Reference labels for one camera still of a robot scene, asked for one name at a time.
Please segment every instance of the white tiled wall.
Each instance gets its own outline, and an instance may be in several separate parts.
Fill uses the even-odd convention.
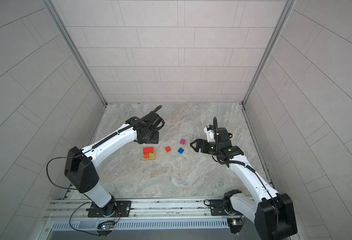
[[[107,101],[238,102],[285,1],[53,3]]]
[[[0,239],[32,235],[63,194],[47,160],[87,144],[102,108],[40,0],[0,1]],[[49,165],[61,186],[64,163]]]
[[[297,0],[246,109],[301,239],[352,239],[352,0]]]

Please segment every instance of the metal corner post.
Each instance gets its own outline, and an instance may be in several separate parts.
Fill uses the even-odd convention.
[[[52,21],[54,22],[55,26],[57,27],[60,35],[63,37],[65,43],[67,44],[69,50],[72,52],[73,57],[75,58],[76,62],[78,63],[80,69],[84,73],[85,77],[91,83],[92,88],[96,91],[99,99],[106,106],[107,102],[104,99],[100,89],[97,87],[95,80],[92,77],[92,74],[89,72],[87,65],[85,64],[82,56],[80,55],[75,43],[73,42],[71,36],[69,35],[67,28],[64,26],[62,20],[60,19],[54,5],[52,4],[51,0],[42,0],[44,7],[46,8],[49,16],[51,17]]]
[[[245,98],[243,100],[244,107],[246,107],[246,103],[249,100],[250,94],[252,93],[253,89],[255,88],[257,80],[260,78],[260,75],[265,67],[266,61],[268,60],[268,57],[270,56],[274,46],[276,45],[277,39],[280,36],[281,31],[283,30],[284,24],[285,24],[286,20],[288,19],[289,14],[292,12],[293,5],[294,5],[295,1],[296,0],[286,0],[286,2],[285,2],[284,8],[281,12],[281,15],[277,21],[275,28],[273,30],[272,36],[269,39],[268,45],[265,48],[264,55],[261,58],[261,61],[257,67],[255,75],[253,76],[253,79],[250,83],[249,89],[246,92]]]

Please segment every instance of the marble floor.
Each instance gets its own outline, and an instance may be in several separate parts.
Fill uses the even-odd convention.
[[[143,117],[159,104],[109,104],[97,129],[94,142],[115,131],[132,116]],[[238,103],[166,103],[157,112],[165,121],[159,131],[159,144],[130,142],[109,156],[97,169],[101,182],[115,198],[222,196],[239,189],[249,193],[241,180],[212,156],[195,152],[189,144],[206,139],[203,128],[213,124],[233,134],[232,145],[239,146],[261,176],[259,160],[248,126]],[[156,148],[156,159],[143,161],[143,147]],[[177,152],[183,148],[183,154]],[[72,190],[69,199],[84,196]]]

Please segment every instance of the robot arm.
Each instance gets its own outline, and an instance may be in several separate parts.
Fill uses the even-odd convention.
[[[213,125],[204,128],[207,140],[196,139],[190,146],[196,151],[216,156],[216,162],[230,167],[241,179],[253,197],[247,198],[241,191],[224,194],[223,205],[227,213],[240,212],[254,222],[263,240],[283,239],[297,233],[293,202],[287,194],[279,194],[249,163],[238,146],[232,146],[233,136],[224,127]]]
[[[139,144],[159,142],[159,130],[164,126],[164,120],[155,113],[162,106],[143,118],[132,117],[116,131],[98,142],[78,149],[73,147],[68,151],[64,175],[74,187],[85,194],[94,203],[91,211],[103,216],[110,216],[115,211],[115,198],[99,181],[96,169],[101,163],[123,145],[135,141]]]

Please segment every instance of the red block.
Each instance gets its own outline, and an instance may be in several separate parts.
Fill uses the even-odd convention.
[[[143,148],[143,153],[152,153],[153,154],[153,147],[145,147]]]

